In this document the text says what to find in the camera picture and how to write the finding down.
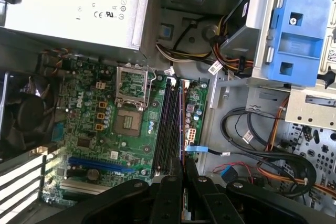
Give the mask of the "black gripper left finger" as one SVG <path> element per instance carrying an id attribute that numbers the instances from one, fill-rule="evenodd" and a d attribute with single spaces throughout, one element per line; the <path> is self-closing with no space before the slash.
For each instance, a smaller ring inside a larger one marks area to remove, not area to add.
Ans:
<path id="1" fill-rule="evenodd" d="M 180 223 L 183 172 L 179 158 L 159 183 L 133 179 L 52 215 L 42 223 Z"/>

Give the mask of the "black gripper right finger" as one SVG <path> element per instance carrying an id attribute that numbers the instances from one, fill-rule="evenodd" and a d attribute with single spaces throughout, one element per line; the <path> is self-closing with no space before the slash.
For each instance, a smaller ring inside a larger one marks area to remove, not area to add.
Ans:
<path id="1" fill-rule="evenodd" d="M 185 160 L 185 172 L 210 223 L 335 223 L 335 217 L 241 180 L 221 192 L 198 174 L 192 158 Z"/>

